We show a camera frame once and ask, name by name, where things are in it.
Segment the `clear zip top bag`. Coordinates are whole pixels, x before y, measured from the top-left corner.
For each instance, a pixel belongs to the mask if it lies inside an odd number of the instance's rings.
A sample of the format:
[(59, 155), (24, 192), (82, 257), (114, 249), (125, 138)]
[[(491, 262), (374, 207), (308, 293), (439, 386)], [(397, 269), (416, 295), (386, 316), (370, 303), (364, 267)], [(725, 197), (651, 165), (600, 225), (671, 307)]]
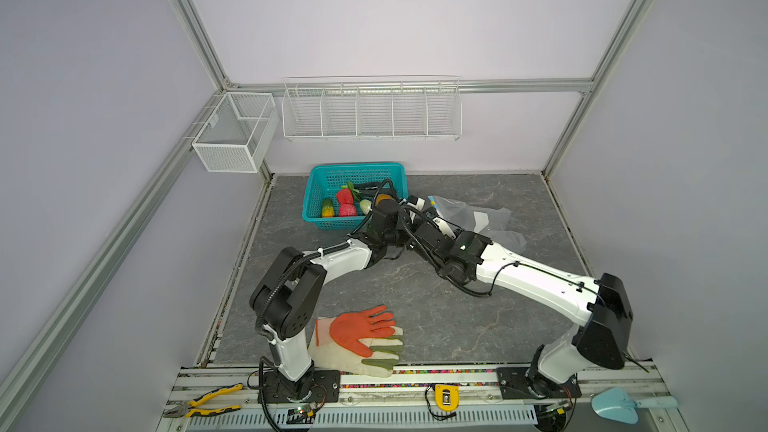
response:
[(457, 237), (460, 231), (471, 231), (515, 253), (526, 249), (526, 239), (515, 229), (512, 211), (506, 207), (477, 207), (440, 196), (429, 196), (429, 202), (437, 214), (435, 222), (447, 235)]

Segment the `teal plastic basket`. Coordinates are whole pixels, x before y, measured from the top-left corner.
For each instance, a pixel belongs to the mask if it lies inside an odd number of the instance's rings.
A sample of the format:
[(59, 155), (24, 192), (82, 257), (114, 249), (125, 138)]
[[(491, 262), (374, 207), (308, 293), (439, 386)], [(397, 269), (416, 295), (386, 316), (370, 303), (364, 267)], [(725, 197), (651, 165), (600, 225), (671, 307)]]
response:
[(407, 175), (399, 163), (321, 165), (312, 169), (302, 217), (322, 230), (352, 230), (364, 219), (383, 181), (379, 197), (408, 196)]

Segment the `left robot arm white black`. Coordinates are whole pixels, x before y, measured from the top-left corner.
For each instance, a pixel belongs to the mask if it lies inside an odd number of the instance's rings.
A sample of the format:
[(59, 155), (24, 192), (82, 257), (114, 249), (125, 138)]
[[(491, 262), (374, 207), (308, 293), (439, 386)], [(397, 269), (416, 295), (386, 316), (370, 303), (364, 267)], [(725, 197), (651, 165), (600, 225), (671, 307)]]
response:
[(347, 238), (302, 252), (283, 248), (248, 299), (256, 333), (269, 345), (259, 360), (259, 388), (267, 399), (297, 401), (331, 377), (350, 373), (389, 378), (404, 348), (402, 331), (384, 305), (314, 315), (323, 287), (382, 261), (391, 247), (410, 243), (408, 204), (379, 183), (366, 217)]

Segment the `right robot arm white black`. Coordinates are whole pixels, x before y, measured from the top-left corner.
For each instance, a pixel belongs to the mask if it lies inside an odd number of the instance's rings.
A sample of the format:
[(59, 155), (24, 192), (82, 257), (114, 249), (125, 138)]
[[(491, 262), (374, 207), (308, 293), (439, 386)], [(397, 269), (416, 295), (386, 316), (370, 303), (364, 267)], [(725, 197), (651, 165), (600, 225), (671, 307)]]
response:
[(505, 288), (549, 307), (571, 327), (540, 345), (512, 380), (521, 397), (564, 393), (592, 366), (621, 370), (628, 358), (634, 314), (622, 280), (605, 273), (580, 276), (536, 262), (493, 239), (445, 221), (435, 211), (403, 202), (399, 226), (437, 275), (473, 297)]

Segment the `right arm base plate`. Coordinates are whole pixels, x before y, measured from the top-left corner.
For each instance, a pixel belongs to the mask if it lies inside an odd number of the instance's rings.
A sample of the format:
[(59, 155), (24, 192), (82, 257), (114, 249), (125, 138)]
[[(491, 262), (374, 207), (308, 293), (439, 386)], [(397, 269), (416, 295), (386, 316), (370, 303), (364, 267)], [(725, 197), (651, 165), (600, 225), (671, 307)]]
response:
[(531, 375), (528, 366), (499, 367), (496, 373), (504, 399), (577, 399), (582, 396), (575, 375), (558, 384), (541, 374)]

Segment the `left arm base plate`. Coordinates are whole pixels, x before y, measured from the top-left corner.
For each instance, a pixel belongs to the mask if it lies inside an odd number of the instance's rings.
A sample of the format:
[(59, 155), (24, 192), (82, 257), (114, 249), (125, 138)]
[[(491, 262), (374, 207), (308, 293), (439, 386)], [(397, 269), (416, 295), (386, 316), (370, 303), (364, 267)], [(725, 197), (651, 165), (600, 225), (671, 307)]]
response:
[(293, 382), (278, 371), (268, 370), (259, 389), (264, 393), (268, 404), (336, 403), (341, 391), (341, 373), (338, 370), (310, 368), (296, 382)]

